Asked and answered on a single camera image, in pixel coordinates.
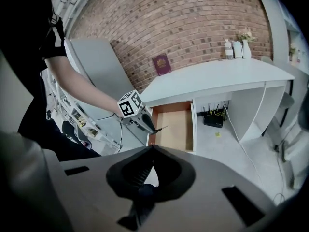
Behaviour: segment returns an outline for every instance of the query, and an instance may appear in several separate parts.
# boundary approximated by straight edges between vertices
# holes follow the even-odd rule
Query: open drawer
[[[148,145],[195,151],[197,117],[191,101],[152,107],[152,120],[157,129],[168,127],[150,135]]]

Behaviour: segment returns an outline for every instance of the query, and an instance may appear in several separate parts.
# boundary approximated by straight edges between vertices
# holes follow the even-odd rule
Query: white vase
[[[242,40],[243,43],[243,58],[251,59],[251,51],[248,45],[248,40]]]

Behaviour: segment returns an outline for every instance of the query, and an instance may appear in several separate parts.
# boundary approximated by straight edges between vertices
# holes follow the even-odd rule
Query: black router
[[[221,116],[221,114],[218,115],[218,113],[220,112],[218,111],[218,106],[216,110],[210,111],[211,105],[209,104],[209,110],[206,113],[205,113],[205,108],[204,108],[204,121],[203,121],[204,125],[222,128],[224,119]]]

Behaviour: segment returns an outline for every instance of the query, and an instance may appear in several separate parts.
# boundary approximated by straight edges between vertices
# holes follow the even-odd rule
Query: book
[[[153,58],[154,66],[159,75],[164,75],[172,71],[168,56],[165,53]]]

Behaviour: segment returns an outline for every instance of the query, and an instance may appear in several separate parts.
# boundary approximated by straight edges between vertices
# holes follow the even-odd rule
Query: person
[[[53,150],[59,161],[100,156],[70,141],[55,122],[46,119],[46,93],[40,72],[48,68],[73,97],[119,116],[117,101],[90,84],[71,66],[64,47],[61,18],[51,0],[1,0],[0,48],[15,75],[33,96],[18,129],[41,148]]]

